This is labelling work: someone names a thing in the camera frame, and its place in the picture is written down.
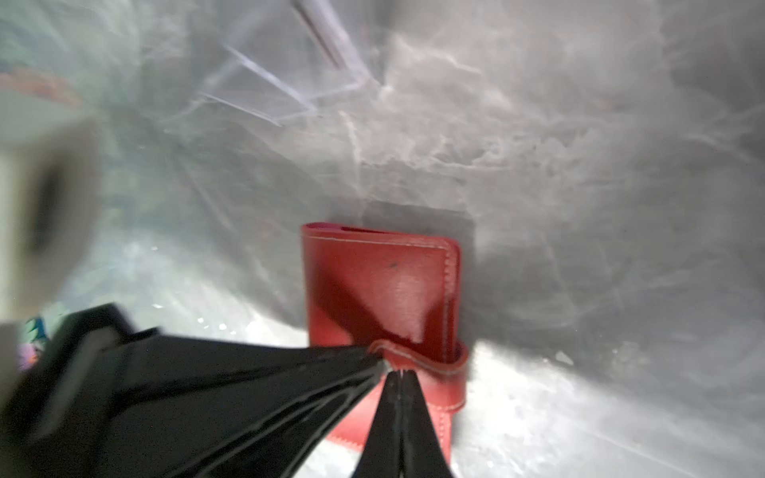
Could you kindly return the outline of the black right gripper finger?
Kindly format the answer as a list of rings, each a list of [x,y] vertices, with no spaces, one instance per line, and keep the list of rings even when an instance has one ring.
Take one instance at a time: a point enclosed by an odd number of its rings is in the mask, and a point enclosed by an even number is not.
[[[412,370],[397,370],[386,376],[372,427],[353,475],[368,478],[452,476],[420,381]]]

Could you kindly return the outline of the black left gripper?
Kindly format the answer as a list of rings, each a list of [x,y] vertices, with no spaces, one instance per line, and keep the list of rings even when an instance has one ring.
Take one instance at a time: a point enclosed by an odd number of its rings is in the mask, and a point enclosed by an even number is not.
[[[67,316],[3,408],[31,477],[291,477],[379,383],[360,347],[279,349]]]

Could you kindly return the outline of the red leather card holder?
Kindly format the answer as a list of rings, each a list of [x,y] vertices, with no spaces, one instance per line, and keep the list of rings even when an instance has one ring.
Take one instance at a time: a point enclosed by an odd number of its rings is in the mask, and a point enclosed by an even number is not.
[[[322,222],[301,236],[310,345],[364,347],[414,370],[449,459],[469,359],[458,338],[459,243]]]

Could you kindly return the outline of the clear acrylic card stand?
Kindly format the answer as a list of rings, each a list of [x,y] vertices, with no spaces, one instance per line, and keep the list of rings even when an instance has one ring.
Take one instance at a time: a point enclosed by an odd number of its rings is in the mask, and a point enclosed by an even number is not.
[[[374,1],[221,1],[203,97],[282,125],[383,79]]]

